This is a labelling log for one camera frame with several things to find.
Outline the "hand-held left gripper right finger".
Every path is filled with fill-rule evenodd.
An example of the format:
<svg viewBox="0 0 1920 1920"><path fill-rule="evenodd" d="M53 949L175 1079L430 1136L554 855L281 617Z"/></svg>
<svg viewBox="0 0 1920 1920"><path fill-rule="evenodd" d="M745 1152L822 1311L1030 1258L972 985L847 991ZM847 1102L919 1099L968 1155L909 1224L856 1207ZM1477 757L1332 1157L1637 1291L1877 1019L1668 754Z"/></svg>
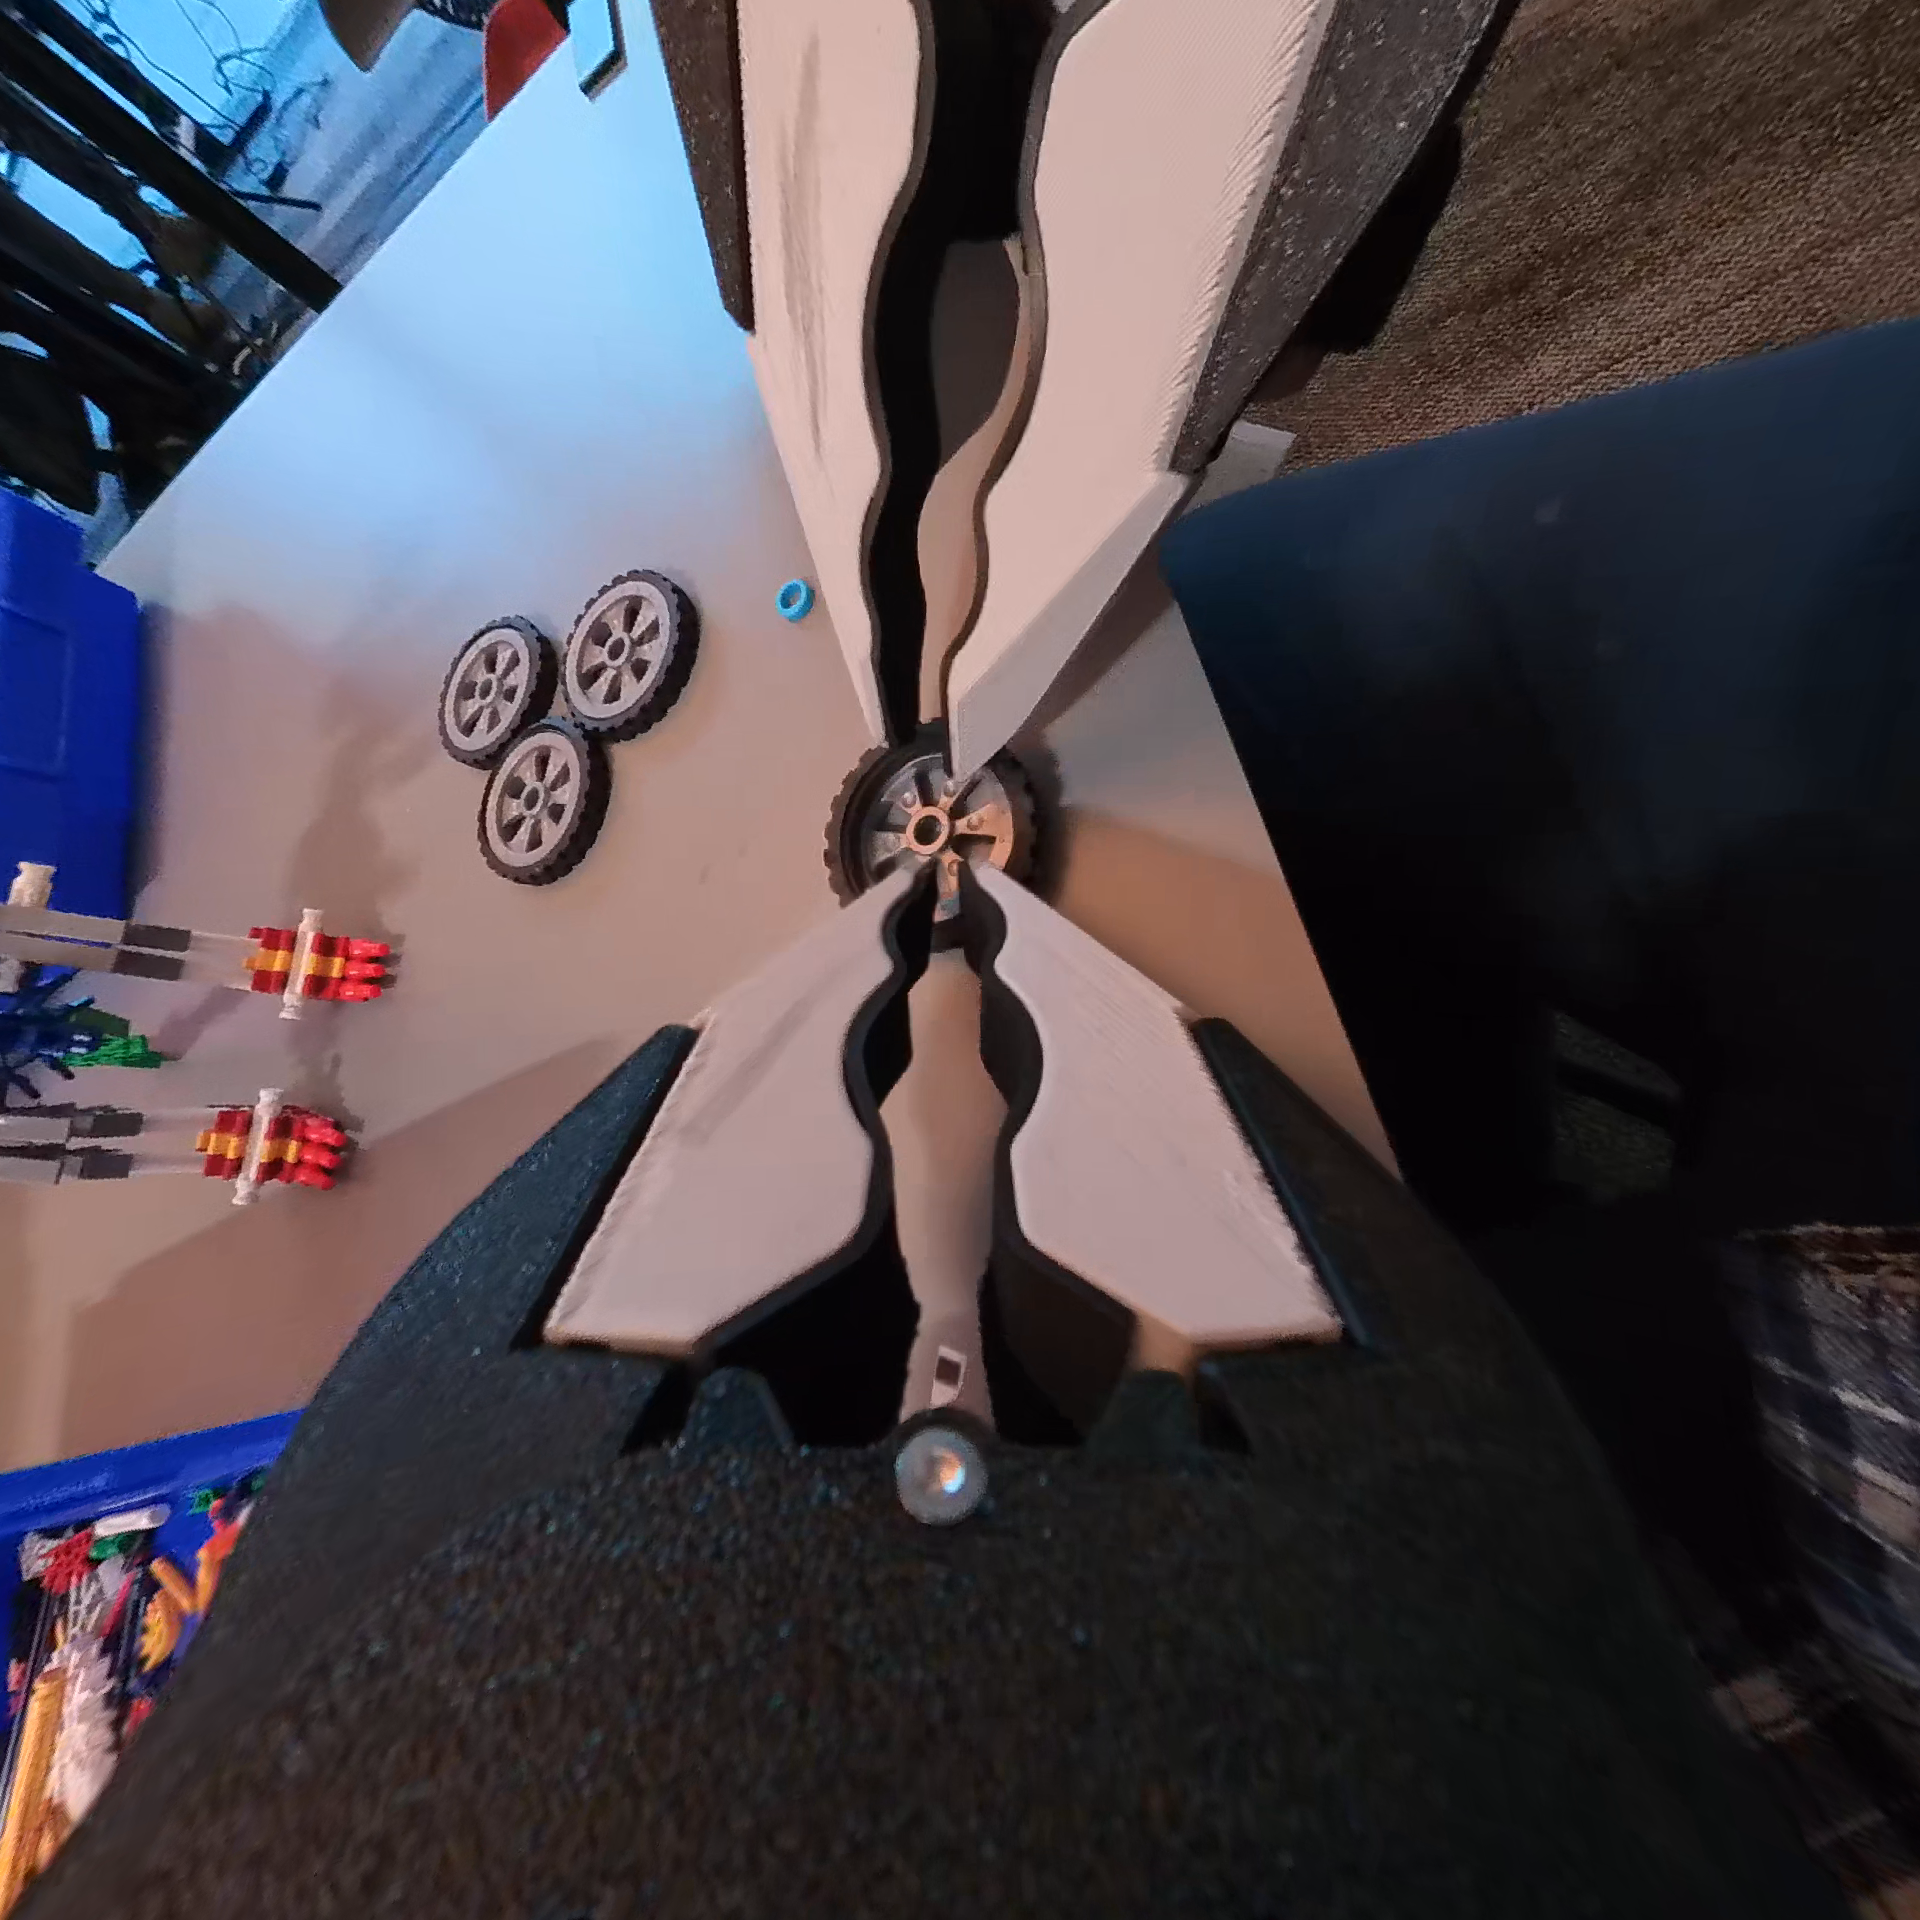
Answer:
<svg viewBox="0 0 1920 1920"><path fill-rule="evenodd" d="M1006 1102L981 1304L1000 1437L1087 1439L1142 1328L1182 1359L1343 1341L1187 1007L997 871L962 897Z"/></svg>

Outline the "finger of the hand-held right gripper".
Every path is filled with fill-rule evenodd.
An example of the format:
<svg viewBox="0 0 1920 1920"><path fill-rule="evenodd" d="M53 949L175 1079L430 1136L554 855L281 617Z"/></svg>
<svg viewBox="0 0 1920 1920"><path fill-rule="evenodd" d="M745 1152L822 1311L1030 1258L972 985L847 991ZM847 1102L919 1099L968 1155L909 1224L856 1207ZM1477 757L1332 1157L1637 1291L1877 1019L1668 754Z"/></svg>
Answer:
<svg viewBox="0 0 1920 1920"><path fill-rule="evenodd" d="M909 0L735 5L750 362L875 743L875 532L892 486L876 292L931 133L931 12Z"/></svg>
<svg viewBox="0 0 1920 1920"><path fill-rule="evenodd" d="M946 657L953 770L1043 709L1197 477L1177 444L1332 5L1081 5L1043 67L1021 236L1043 328Z"/></svg>

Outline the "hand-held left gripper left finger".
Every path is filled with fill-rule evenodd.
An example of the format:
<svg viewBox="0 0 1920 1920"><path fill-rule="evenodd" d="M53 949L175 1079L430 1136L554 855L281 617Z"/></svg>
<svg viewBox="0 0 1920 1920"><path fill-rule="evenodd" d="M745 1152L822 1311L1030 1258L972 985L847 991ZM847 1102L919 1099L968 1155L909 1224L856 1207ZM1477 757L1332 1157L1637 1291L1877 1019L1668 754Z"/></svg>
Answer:
<svg viewBox="0 0 1920 1920"><path fill-rule="evenodd" d="M753 1369L802 1443L892 1437L919 1304L876 1109L919 979L923 879L896 873L718 998L546 1341Z"/></svg>

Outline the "grey toy wheel black tyre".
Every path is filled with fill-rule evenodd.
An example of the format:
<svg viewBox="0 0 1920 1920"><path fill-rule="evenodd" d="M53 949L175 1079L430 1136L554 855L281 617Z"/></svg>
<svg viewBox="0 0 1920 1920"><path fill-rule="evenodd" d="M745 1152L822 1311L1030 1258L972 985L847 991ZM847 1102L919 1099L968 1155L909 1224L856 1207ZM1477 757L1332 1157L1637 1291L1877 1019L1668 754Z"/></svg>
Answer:
<svg viewBox="0 0 1920 1920"><path fill-rule="evenodd" d="M699 653L699 613L670 574L626 570L602 587L563 640L563 701L584 732L635 743L685 695Z"/></svg>
<svg viewBox="0 0 1920 1920"><path fill-rule="evenodd" d="M451 657L439 693L442 754L494 770L505 751L552 718L561 695L554 640L532 617L495 617Z"/></svg>
<svg viewBox="0 0 1920 1920"><path fill-rule="evenodd" d="M613 801L606 751L575 720L508 743L479 801L479 852L505 882L552 886L584 865Z"/></svg>
<svg viewBox="0 0 1920 1920"><path fill-rule="evenodd" d="M931 949L966 943L962 871L992 865L1008 882L1043 879L1050 829L1050 775L1000 751L955 780L946 724L931 720L909 743L868 751L841 781L822 871L838 903L853 903L892 873L931 873Z"/></svg>

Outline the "red plastic object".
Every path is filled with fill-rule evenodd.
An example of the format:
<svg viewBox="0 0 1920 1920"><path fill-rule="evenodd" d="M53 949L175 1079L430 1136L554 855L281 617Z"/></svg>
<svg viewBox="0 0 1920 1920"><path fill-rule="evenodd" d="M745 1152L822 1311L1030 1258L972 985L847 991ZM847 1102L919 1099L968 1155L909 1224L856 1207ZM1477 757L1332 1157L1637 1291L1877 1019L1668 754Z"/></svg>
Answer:
<svg viewBox="0 0 1920 1920"><path fill-rule="evenodd" d="M569 0L495 0L479 30L486 118L495 122L569 41Z"/></svg>

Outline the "colourful construction toy figure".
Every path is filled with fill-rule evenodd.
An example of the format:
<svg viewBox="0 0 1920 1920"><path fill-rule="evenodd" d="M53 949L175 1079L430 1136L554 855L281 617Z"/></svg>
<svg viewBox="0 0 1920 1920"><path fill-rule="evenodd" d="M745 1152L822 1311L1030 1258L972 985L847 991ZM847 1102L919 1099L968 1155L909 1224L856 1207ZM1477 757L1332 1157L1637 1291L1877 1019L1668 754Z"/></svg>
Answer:
<svg viewBox="0 0 1920 1920"><path fill-rule="evenodd" d="M343 1123L281 1088L193 1109L49 1102L40 1079L84 1070L166 1070L172 1057L98 1010L86 979L255 995L277 1019L307 1007L377 1003L391 949L323 927L315 906L295 927L214 935L53 906L53 865L22 862L0 910L0 1176L5 1183L123 1183L147 1171L193 1171L254 1204L268 1186L326 1192L351 1152Z"/></svg>

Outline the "person's dark trousers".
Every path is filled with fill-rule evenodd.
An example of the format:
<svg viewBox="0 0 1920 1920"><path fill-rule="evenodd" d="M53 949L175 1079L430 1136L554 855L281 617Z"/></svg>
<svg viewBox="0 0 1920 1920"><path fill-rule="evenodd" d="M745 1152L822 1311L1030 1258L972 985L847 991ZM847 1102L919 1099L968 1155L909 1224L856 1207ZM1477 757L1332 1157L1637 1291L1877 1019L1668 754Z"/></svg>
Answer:
<svg viewBox="0 0 1920 1920"><path fill-rule="evenodd" d="M1163 574L1434 1214L1542 1200L1570 1015L1702 1214L1918 1223L1918 325L1235 491Z"/></svg>

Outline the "blue plastic bin white tag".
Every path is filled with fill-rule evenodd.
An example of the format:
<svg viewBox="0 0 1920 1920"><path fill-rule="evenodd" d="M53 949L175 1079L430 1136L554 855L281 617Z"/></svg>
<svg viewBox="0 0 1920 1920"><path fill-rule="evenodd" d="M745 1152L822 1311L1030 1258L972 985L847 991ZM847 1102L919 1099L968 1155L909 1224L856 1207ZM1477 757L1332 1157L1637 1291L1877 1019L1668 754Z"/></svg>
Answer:
<svg viewBox="0 0 1920 1920"><path fill-rule="evenodd" d="M38 1524L102 1513L121 1503L175 1499L191 1482L229 1476L243 1470L273 1470L298 1416L281 1412L254 1422L186 1431L137 1450L92 1451L22 1470L0 1482L0 1555ZM14 1613L14 1573L0 1573L0 1639Z"/></svg>

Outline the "black metal rack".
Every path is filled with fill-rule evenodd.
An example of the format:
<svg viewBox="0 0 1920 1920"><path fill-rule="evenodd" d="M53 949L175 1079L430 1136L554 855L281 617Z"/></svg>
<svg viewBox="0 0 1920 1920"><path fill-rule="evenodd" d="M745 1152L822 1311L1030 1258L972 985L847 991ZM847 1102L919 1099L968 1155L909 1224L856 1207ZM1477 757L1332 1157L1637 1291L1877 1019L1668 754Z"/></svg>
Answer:
<svg viewBox="0 0 1920 1920"><path fill-rule="evenodd" d="M5 157L49 175L127 242L123 270L5 177L5 491L92 517L102 482L148 504L268 366L214 293L224 257L321 314L341 280L229 192L236 152L68 5L0 10Z"/></svg>

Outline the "person's plaid shirt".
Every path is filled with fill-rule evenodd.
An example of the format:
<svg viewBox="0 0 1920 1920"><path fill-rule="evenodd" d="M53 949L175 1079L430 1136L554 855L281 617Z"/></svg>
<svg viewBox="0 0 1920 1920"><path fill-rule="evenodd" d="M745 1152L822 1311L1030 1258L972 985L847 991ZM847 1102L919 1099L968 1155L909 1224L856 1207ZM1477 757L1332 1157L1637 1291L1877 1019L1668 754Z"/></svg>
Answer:
<svg viewBox="0 0 1920 1920"><path fill-rule="evenodd" d="M1740 1707L1855 1914L1918 1916L1920 1233L1755 1231L1723 1289L1799 1592Z"/></svg>

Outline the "pile of colourful construction pieces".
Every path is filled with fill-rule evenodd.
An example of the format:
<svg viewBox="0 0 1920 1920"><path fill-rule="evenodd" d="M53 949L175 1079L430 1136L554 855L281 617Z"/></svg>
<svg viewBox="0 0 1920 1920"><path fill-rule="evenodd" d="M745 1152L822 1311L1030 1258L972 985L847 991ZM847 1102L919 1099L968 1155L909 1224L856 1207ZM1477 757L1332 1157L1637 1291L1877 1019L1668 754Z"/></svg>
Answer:
<svg viewBox="0 0 1920 1920"><path fill-rule="evenodd" d="M38 1524L5 1555L0 1914L98 1805L202 1631L268 1470Z"/></svg>

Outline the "plain blue plastic bin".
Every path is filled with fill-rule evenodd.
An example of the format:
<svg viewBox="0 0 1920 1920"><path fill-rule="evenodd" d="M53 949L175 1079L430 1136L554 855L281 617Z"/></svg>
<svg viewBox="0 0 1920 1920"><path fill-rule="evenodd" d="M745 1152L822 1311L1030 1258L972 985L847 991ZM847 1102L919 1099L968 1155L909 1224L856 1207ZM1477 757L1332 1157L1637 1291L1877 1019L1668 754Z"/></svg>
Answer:
<svg viewBox="0 0 1920 1920"><path fill-rule="evenodd" d="M137 597L84 532L0 496L0 865L53 865L53 906L127 915L141 720Z"/></svg>

